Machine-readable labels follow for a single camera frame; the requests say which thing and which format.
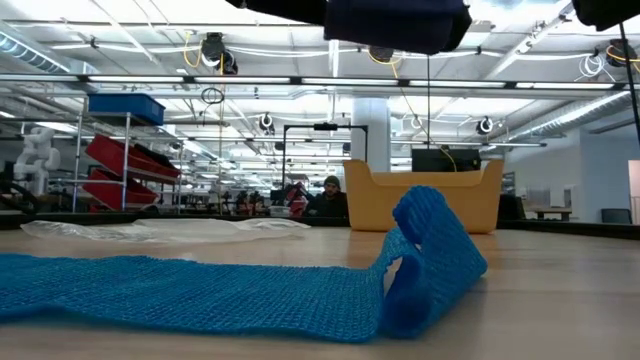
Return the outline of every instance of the dark beanie hat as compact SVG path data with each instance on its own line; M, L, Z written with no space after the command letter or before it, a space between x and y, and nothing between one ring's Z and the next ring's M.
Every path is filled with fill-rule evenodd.
M327 176L327 178L324 179L324 184L325 185L333 184L333 185L337 186L338 189L340 189L340 180L338 179L337 176L333 176L333 175Z

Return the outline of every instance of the computer monitor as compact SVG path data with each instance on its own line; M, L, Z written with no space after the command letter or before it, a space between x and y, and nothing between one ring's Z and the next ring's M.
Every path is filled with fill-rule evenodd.
M480 170L480 164L478 150L439 148L411 150L411 171L413 172L474 171Z

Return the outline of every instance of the white robot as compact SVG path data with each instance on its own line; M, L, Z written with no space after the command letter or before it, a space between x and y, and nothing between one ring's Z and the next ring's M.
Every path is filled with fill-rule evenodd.
M18 181L24 182L27 174L34 175L32 186L21 185L35 196L46 194L49 170L57 170L60 166L60 152L51 146L54 133L50 128L32 129L30 135L24 136L24 149L13 166L14 177ZM37 159L28 165L27 162L34 156Z

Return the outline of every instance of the clear plastic sheet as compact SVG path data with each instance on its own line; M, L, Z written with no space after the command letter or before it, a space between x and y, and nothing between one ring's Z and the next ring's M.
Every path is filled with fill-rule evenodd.
M31 236L43 239L81 239L118 242L224 243L297 236L309 226L286 219L251 219L239 222L214 219L148 219L124 226L82 226L33 221L22 225Z

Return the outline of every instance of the man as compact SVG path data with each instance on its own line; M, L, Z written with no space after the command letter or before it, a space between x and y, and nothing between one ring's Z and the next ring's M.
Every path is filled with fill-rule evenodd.
M340 191L337 177L331 175L324 180L324 192L307 205L305 213L318 217L349 217L347 195Z

